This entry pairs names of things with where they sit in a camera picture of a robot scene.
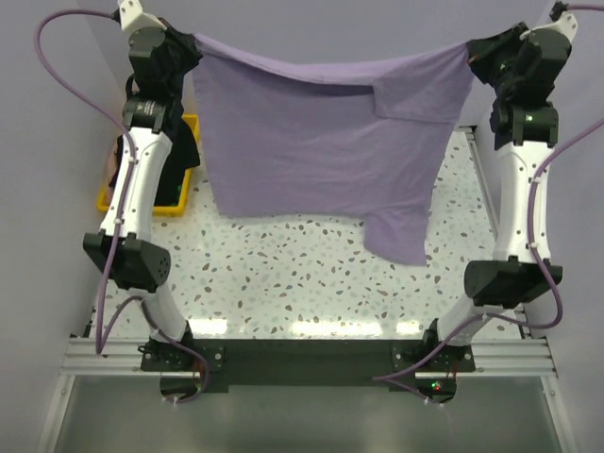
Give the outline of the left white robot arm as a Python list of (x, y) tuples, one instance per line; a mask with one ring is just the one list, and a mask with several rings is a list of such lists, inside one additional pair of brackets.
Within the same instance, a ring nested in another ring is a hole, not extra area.
[(95, 350), (105, 347), (112, 322), (104, 320), (106, 289), (114, 283), (137, 302), (150, 328), (142, 353), (175, 370), (195, 360), (188, 321), (167, 285), (171, 256), (153, 243), (151, 224), (162, 175), (183, 178), (200, 163), (196, 140), (182, 116), (184, 78), (202, 58), (194, 37), (158, 23), (128, 37), (133, 74), (123, 108), (122, 156), (109, 209), (83, 248), (101, 271)]

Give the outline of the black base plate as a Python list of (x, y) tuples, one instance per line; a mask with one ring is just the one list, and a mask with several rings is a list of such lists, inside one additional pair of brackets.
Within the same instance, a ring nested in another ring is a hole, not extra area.
[(373, 386), (374, 377), (402, 371), (428, 354), (421, 340), (185, 340), (205, 359), (155, 340), (138, 346), (141, 370), (163, 374), (164, 396), (192, 395), (194, 382), (176, 373), (202, 371), (205, 391), (232, 386)]

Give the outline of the purple t shirt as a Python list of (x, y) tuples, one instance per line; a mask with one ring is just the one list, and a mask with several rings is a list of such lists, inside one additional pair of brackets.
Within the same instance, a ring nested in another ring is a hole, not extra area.
[(464, 44), (295, 64), (196, 40), (202, 146), (222, 214), (358, 218), (370, 252), (425, 264), (433, 185), (474, 79)]

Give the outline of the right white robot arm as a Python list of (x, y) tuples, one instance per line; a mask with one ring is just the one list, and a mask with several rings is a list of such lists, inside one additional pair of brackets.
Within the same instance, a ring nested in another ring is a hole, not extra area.
[(548, 25), (520, 23), (467, 44), (472, 73), (495, 91), (490, 127), (501, 171), (500, 221), (492, 259), (468, 263), (463, 296), (425, 331), (418, 368), (443, 370), (491, 320), (558, 291), (562, 268), (550, 262), (546, 208), (559, 114), (548, 96), (577, 32), (575, 15), (565, 12)]

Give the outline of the black t shirt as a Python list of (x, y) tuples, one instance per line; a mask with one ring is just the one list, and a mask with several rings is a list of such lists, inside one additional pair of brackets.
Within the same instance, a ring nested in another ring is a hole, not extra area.
[[(122, 154), (124, 152), (123, 137), (119, 136), (116, 140), (118, 146), (118, 163), (120, 167)], [(176, 140), (173, 142), (172, 150), (167, 157), (161, 176), (155, 199), (155, 206), (175, 206), (179, 201), (182, 181), (185, 172), (200, 165), (200, 158), (197, 149), (197, 142), (190, 126), (181, 121)], [(116, 176), (112, 180), (113, 190), (115, 188)]]

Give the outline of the yellow plastic bin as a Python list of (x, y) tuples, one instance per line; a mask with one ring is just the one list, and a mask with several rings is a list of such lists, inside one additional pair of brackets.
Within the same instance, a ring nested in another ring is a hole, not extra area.
[[(200, 143), (200, 123), (197, 115), (184, 114), (180, 135), (173, 151), (164, 164), (155, 205), (154, 216), (182, 216), (186, 206), (193, 169), (200, 165), (198, 145)], [(106, 164), (105, 182), (98, 195), (96, 207), (101, 212), (109, 209), (115, 179), (123, 151), (122, 137), (118, 137), (109, 152)]]

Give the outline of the aluminium frame rail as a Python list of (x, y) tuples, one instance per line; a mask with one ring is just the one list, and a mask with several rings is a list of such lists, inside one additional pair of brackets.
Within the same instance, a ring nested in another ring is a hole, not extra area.
[[(76, 377), (130, 377), (143, 373), (142, 355), (137, 347), (143, 338), (114, 338), (97, 357), (94, 341), (72, 338), (68, 341), (59, 372)], [(545, 340), (477, 340), (472, 343), (476, 371), (459, 371), (460, 378), (552, 377), (554, 361)]]

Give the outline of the pink t shirt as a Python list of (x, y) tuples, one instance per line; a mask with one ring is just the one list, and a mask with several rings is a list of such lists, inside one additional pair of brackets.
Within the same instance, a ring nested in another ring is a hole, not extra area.
[(113, 197), (113, 183), (112, 180), (116, 176), (116, 172), (119, 170), (118, 163), (118, 146), (114, 145), (112, 150), (109, 152), (109, 156), (106, 162), (105, 168), (105, 195), (104, 203), (109, 205)]

